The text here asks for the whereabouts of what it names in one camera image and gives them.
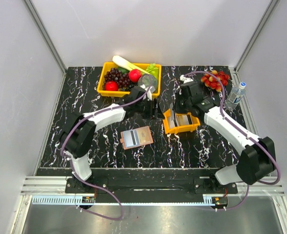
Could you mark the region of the orange card box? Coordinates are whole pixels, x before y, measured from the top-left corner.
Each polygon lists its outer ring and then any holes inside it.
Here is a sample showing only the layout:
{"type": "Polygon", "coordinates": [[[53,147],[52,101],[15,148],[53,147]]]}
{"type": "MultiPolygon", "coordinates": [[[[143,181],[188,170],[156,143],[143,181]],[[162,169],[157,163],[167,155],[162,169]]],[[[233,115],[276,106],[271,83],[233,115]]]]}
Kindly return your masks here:
{"type": "Polygon", "coordinates": [[[200,126],[200,121],[197,117],[192,116],[190,113],[187,113],[187,115],[190,115],[193,121],[192,125],[185,125],[182,127],[173,127],[170,128],[169,127],[169,118],[171,116],[170,114],[170,110],[168,109],[167,111],[165,111],[164,113],[164,119],[163,119],[163,126],[165,129],[165,133],[166,134],[178,134],[178,133],[182,133],[182,132],[193,132],[197,129],[198,126],[200,126]]]}

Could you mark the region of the white magnetic stripe card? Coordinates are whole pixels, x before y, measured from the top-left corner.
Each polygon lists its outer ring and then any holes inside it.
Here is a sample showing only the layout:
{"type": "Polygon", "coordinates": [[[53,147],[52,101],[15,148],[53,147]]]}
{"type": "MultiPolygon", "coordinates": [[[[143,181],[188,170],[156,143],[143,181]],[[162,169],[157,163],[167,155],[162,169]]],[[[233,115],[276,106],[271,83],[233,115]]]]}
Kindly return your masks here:
{"type": "Polygon", "coordinates": [[[128,130],[123,132],[123,139],[126,148],[137,146],[138,137],[135,130],[128,130]]]}

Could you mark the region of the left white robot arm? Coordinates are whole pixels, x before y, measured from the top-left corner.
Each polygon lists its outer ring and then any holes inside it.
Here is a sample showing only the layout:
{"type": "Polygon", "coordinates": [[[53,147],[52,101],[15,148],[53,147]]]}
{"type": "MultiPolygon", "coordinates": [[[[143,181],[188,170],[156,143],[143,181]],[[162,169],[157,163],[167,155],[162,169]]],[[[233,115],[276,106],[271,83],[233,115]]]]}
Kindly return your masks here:
{"type": "Polygon", "coordinates": [[[60,137],[60,154],[70,161],[72,174],[77,179],[76,187],[83,193],[93,187],[87,153],[92,145],[94,133],[117,122],[123,122],[140,114],[143,118],[163,118],[163,114],[153,99],[153,86],[135,86],[109,107],[91,113],[77,115],[69,122],[60,137]]]}

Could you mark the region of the yellow fruit tray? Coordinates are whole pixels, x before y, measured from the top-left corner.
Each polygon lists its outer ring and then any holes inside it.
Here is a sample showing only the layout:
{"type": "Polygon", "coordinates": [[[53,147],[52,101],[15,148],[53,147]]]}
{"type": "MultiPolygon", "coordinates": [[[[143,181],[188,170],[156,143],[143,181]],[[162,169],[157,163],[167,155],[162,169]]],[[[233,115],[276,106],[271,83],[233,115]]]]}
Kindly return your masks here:
{"type": "MultiPolygon", "coordinates": [[[[152,93],[152,97],[156,98],[160,95],[161,91],[161,71],[162,71],[162,66],[160,64],[155,65],[159,70],[158,70],[158,75],[157,75],[157,80],[158,80],[158,88],[154,93],[152,93]]],[[[122,91],[106,91],[103,89],[104,85],[104,75],[110,71],[112,68],[117,68],[117,65],[114,62],[105,62],[103,64],[102,72],[99,78],[98,86],[97,86],[97,92],[103,96],[103,97],[118,97],[121,98],[124,95],[128,95],[130,92],[122,92],[122,91]]]]}

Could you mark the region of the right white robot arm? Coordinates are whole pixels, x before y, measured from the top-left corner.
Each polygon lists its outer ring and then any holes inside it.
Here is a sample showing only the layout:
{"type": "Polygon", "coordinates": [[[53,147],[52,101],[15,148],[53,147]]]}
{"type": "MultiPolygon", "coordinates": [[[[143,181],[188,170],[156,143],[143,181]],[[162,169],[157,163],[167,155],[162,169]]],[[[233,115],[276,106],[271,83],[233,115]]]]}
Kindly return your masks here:
{"type": "Polygon", "coordinates": [[[214,128],[240,155],[238,163],[219,169],[209,180],[213,192],[220,193],[227,184],[234,182],[252,185],[278,170],[273,140],[260,138],[233,120],[221,105],[211,98],[204,98],[198,83],[192,79],[181,83],[171,109],[175,115],[190,114],[214,128]]]}

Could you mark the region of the yellow credit card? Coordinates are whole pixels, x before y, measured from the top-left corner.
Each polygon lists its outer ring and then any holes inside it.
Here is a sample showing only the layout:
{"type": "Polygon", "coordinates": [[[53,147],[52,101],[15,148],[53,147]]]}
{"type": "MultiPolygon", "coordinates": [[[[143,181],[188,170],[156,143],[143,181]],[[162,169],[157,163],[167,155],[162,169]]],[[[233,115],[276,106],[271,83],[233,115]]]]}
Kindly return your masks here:
{"type": "Polygon", "coordinates": [[[136,129],[139,144],[151,143],[152,137],[148,127],[141,127],[136,129]]]}

